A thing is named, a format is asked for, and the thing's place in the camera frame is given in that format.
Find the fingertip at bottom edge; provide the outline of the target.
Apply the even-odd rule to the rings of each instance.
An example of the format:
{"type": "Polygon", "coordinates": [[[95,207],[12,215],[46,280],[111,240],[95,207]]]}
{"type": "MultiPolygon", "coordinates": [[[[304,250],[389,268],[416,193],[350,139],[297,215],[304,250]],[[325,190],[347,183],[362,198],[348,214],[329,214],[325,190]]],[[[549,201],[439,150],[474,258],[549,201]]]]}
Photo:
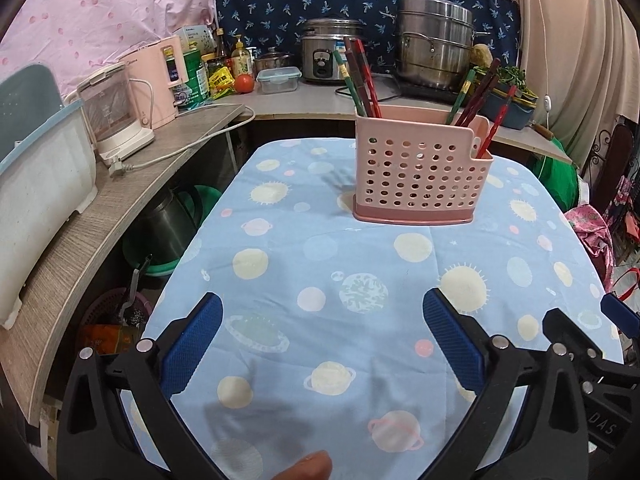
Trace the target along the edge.
{"type": "Polygon", "coordinates": [[[329,453],[318,451],[311,453],[293,466],[279,472],[273,480],[329,480],[333,463],[329,453]]]}

